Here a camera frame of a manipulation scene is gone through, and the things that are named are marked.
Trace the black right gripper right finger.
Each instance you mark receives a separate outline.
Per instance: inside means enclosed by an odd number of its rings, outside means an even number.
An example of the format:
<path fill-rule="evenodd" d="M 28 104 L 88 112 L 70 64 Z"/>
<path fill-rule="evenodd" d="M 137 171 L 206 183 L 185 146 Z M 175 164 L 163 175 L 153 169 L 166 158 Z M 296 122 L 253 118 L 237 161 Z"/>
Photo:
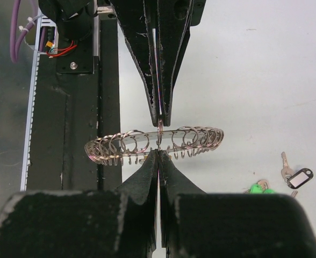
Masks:
<path fill-rule="evenodd" d="M 284 194 L 205 193 L 158 153 L 167 257 L 316 257 L 306 213 Z"/>

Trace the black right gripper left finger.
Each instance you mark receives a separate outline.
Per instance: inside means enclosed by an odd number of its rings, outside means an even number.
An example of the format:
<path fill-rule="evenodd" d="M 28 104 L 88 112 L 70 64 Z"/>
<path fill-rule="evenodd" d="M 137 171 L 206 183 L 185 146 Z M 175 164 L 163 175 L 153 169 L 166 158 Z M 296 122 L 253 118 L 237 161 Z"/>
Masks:
<path fill-rule="evenodd" d="M 0 257 L 151 257 L 158 152 L 114 190 L 37 190 L 0 212 Z"/>

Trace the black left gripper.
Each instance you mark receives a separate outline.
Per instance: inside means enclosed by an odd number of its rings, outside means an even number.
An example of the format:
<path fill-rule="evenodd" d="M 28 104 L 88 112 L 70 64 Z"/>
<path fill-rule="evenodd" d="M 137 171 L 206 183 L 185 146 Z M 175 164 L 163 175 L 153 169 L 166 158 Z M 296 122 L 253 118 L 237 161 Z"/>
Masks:
<path fill-rule="evenodd" d="M 190 26 L 202 18 L 205 1 L 39 1 L 39 9 L 56 24 L 82 16 L 100 15 L 100 8 L 112 9 L 111 18 L 123 32 L 126 46 L 143 81 L 152 124 L 159 121 L 159 96 L 153 29 L 157 27 L 157 64 L 161 119 L 171 124 L 173 90 L 181 66 Z"/>

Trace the metal disc with keyrings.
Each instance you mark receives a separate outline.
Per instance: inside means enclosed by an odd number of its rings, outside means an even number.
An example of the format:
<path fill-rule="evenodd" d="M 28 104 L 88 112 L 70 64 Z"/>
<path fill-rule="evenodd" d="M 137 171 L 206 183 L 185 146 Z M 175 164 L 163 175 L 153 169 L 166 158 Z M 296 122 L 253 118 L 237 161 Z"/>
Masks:
<path fill-rule="evenodd" d="M 170 159 L 184 159 L 216 150 L 224 139 L 224 131 L 211 126 L 182 126 L 154 132 L 130 130 L 96 138 L 87 142 L 88 158 L 103 166 L 143 164 L 151 151 L 164 151 Z"/>

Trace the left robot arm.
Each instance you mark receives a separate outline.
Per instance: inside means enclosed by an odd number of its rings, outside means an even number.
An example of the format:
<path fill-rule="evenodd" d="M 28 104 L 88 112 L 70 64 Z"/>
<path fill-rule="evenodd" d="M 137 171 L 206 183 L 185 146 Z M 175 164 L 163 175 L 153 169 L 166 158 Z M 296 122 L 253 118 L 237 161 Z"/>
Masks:
<path fill-rule="evenodd" d="M 173 90 L 190 39 L 202 18 L 205 1 L 104 1 L 124 35 L 145 88 L 151 120 L 171 124 Z M 91 33 L 91 1 L 39 1 L 39 8 L 61 36 L 82 40 Z"/>

